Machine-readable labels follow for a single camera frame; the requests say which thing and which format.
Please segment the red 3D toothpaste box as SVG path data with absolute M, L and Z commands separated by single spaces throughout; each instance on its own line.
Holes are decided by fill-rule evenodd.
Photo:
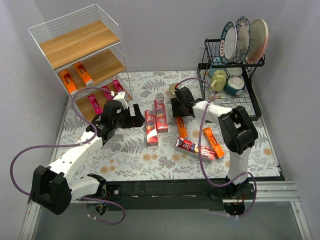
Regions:
M 216 152 L 203 145 L 198 145 L 188 139 L 179 137 L 174 147 L 177 151 L 187 154 L 191 157 L 199 158 L 199 151 L 203 161 L 212 162 L 215 160 Z
M 159 144 L 158 132 L 156 126 L 156 115 L 153 110 L 145 110 L 145 122 L 146 122 L 146 142 L 147 146 L 157 146 Z
M 156 129 L 158 133 L 167 133 L 169 130 L 166 107 L 163 98 L 154 100 Z

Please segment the pink toothpaste box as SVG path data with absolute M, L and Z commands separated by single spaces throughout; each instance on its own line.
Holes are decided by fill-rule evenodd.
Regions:
M 110 89 L 105 85 L 101 87 L 103 89 L 103 94 L 105 96 L 105 98 L 109 101 L 109 100 L 113 100 L 113 95 L 112 95 L 112 91 L 110 91 Z
M 123 88 L 118 79 L 112 81 L 112 84 L 117 92 L 125 92 L 126 90 Z
M 94 94 L 89 95 L 88 100 L 97 115 L 103 112 Z

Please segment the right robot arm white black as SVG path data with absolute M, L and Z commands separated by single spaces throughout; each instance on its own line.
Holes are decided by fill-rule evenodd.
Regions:
M 249 184 L 249 155 L 258 138 L 258 131 L 246 109 L 242 106 L 222 107 L 201 98 L 195 99 L 186 86 L 175 85 L 174 91 L 175 98 L 170 100 L 173 117 L 200 118 L 200 129 L 203 128 L 205 121 L 219 125 L 224 144 L 229 150 L 229 170 L 225 178 L 226 183 L 218 185 L 208 178 L 203 165 L 201 149 L 197 153 L 200 168 L 210 185 L 221 188 L 222 193 L 232 199 L 239 198 Z

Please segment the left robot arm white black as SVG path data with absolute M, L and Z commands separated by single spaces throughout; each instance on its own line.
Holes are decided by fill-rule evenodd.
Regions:
M 96 115 L 85 129 L 77 146 L 72 147 L 60 158 L 33 172 L 30 198 L 56 215 L 62 214 L 70 203 L 83 197 L 102 200 L 107 194 L 107 181 L 100 175 L 89 173 L 79 180 L 74 174 L 84 162 L 102 148 L 117 129 L 139 128 L 144 125 L 139 105 L 133 105 L 134 115 L 119 100 L 109 100 L 103 112 Z

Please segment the orange toothpaste box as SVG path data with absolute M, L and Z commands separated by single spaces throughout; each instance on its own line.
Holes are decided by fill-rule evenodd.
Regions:
M 68 93 L 73 96 L 78 90 L 76 88 L 76 85 L 72 79 L 71 74 L 69 73 L 69 71 L 67 69 L 64 69 L 62 71 L 59 72 L 59 76 L 66 88 L 66 90 L 68 91 Z
M 89 87 L 94 84 L 91 76 L 89 75 L 84 65 L 80 61 L 74 63 L 73 67 L 75 68 L 76 72 L 78 73 L 86 87 Z
M 212 129 L 209 127 L 206 127 L 206 128 L 203 128 L 202 131 L 206 136 L 207 140 L 209 141 L 209 143 L 211 144 L 211 147 L 214 149 L 216 158 L 217 159 L 223 158 L 225 156 L 225 152 L 222 146 L 216 140 Z
M 179 132 L 179 136 L 183 139 L 188 137 L 188 133 L 187 133 L 187 129 L 185 127 L 184 121 L 182 117 L 177 117 L 176 118 L 176 122 L 177 122 L 177 128 L 178 128 L 178 132 Z

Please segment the orange toothpaste box top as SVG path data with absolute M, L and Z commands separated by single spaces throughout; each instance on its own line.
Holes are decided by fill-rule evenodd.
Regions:
M 178 128 L 178 132 L 179 132 L 179 136 L 183 139 L 188 137 L 188 133 L 187 133 L 187 129 L 185 127 L 184 121 L 182 117 L 177 117 L 176 118 L 176 122 L 177 122 L 177 128 Z

